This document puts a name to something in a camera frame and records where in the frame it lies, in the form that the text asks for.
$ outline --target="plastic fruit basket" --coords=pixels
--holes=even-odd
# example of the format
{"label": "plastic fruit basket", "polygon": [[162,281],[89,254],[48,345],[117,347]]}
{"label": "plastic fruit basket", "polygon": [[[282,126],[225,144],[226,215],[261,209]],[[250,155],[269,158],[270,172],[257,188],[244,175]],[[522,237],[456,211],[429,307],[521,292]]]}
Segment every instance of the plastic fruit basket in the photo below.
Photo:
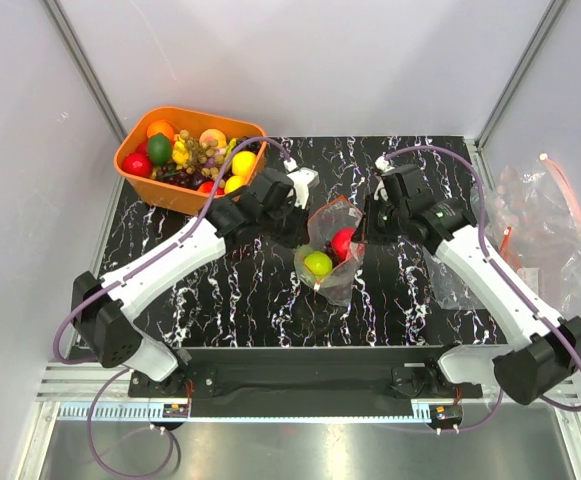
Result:
{"label": "plastic fruit basket", "polygon": [[[163,207],[177,212],[186,213],[188,215],[196,215],[201,209],[208,194],[200,193],[188,188],[169,185],[167,183],[158,182],[149,178],[138,177],[130,175],[121,170],[121,162],[126,156],[134,152],[137,147],[145,142],[148,138],[146,130],[148,125],[155,120],[165,120],[169,122],[175,129],[175,132],[180,130],[188,130],[193,137],[198,138],[205,130],[209,128],[216,128],[221,130],[228,138],[265,136],[263,129],[253,123],[233,120],[231,118],[218,117],[208,113],[195,112],[192,110],[185,110],[177,107],[160,107],[151,112],[146,113],[139,123],[135,125],[128,137],[117,150],[114,156],[114,166],[117,171],[132,185],[144,202]],[[250,183],[252,177],[259,171],[263,170],[265,160],[263,152],[266,144],[263,144],[257,154],[255,166],[246,178],[246,183]]]}

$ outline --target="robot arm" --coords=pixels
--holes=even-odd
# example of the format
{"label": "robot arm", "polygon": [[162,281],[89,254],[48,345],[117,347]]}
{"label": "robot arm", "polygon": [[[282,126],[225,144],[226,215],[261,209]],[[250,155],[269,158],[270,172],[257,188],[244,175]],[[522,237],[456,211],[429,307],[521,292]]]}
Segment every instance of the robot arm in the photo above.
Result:
{"label": "robot arm", "polygon": [[[292,171],[265,169],[250,186],[215,199],[200,222],[193,217],[169,240],[105,274],[101,282],[90,272],[75,280],[73,307],[97,290],[120,284],[73,322],[102,366],[123,364],[156,382],[165,381],[182,366],[182,360],[133,324],[154,299],[197,268],[258,235],[268,235],[288,248],[307,243],[309,192],[319,177],[313,170],[297,169],[294,162],[286,168]],[[136,273],[126,279],[130,272]]]}
{"label": "robot arm", "polygon": [[466,282],[508,342],[487,349],[453,347],[430,366],[433,372],[427,377],[436,378],[441,389],[460,383],[499,384],[513,400],[527,405],[572,375],[577,369],[571,356],[539,319],[556,327],[581,356],[581,318],[563,319],[526,286],[487,240],[488,255],[484,255],[472,214],[455,199],[435,202],[418,167],[393,169],[383,159],[376,166],[382,172],[380,185],[366,197],[364,217],[353,241],[390,244],[398,235],[407,235],[420,243]]}

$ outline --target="marble table surface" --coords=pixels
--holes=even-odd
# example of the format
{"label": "marble table surface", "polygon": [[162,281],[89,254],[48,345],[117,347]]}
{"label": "marble table surface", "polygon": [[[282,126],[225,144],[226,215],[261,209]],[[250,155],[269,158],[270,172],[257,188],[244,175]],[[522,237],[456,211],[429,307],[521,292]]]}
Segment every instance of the marble table surface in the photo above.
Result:
{"label": "marble table surface", "polygon": [[[397,148],[432,144],[469,158],[461,137],[282,138],[300,165],[320,173],[313,211],[344,195],[363,209],[377,184],[374,160]],[[269,148],[267,165],[282,169]],[[404,155],[395,163],[420,165],[435,197],[468,202],[472,180],[450,158],[432,152]],[[117,269],[174,234],[185,215],[150,207],[125,183],[108,236],[101,273]],[[483,310],[440,308],[430,287],[421,248],[401,239],[369,247],[357,272],[352,303],[335,307],[302,285],[293,252],[265,238],[244,245],[164,292],[137,325],[175,348],[379,346],[495,343],[504,341]]]}

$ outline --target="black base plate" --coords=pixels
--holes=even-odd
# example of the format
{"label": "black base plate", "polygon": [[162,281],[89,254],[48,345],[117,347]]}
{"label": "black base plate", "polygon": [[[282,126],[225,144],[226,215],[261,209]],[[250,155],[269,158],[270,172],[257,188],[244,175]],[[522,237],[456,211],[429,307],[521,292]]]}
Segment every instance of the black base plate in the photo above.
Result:
{"label": "black base plate", "polygon": [[426,376],[425,367],[422,366],[403,366],[392,369],[393,390],[397,396],[402,398],[417,399],[452,399],[457,397],[457,387],[461,387],[461,398],[481,398],[483,391],[480,385],[472,383],[462,383],[460,385],[448,385],[447,388],[439,390],[429,383],[424,383],[423,378]]}
{"label": "black base plate", "polygon": [[[332,417],[412,415],[411,399],[395,392],[395,378],[411,365],[437,359],[446,347],[188,349],[185,380],[194,384],[192,417]],[[462,385],[463,398],[480,398]],[[416,398],[454,398],[423,389]],[[128,394],[185,398],[135,373]]]}

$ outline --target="green apple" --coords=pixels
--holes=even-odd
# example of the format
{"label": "green apple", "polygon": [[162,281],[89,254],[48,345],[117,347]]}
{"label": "green apple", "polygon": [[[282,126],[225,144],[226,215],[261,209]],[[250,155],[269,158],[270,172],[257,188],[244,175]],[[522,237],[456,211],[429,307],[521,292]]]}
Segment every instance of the green apple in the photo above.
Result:
{"label": "green apple", "polygon": [[303,259],[303,263],[317,277],[317,280],[332,271],[332,260],[323,252],[312,252]]}

